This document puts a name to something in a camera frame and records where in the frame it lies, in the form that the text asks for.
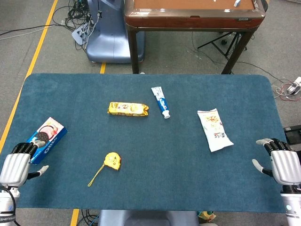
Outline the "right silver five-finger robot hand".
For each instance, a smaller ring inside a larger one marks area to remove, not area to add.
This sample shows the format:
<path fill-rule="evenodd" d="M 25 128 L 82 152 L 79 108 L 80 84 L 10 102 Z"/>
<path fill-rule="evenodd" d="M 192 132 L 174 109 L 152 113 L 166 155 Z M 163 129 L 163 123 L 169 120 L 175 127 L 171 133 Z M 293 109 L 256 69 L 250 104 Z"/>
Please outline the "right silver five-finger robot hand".
<path fill-rule="evenodd" d="M 287 143 L 278 139 L 264 138 L 256 141 L 267 151 L 272 169 L 267 169 L 252 160 L 255 168 L 262 174 L 268 175 L 283 186 L 296 186 L 301 183 L 301 164 L 296 151 Z"/>

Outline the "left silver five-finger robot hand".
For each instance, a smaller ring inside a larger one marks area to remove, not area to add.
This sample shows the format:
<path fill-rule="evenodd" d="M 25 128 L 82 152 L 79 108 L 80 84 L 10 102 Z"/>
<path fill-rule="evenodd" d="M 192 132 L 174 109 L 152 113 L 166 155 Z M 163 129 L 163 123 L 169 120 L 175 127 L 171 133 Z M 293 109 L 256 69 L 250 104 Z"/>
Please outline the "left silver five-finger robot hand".
<path fill-rule="evenodd" d="M 45 144 L 46 142 L 40 140 L 17 144 L 5 158 L 0 174 L 0 184 L 5 187 L 20 187 L 27 180 L 44 174 L 49 168 L 48 165 L 32 173 L 29 172 L 29 169 L 31 158 L 37 149 Z"/>

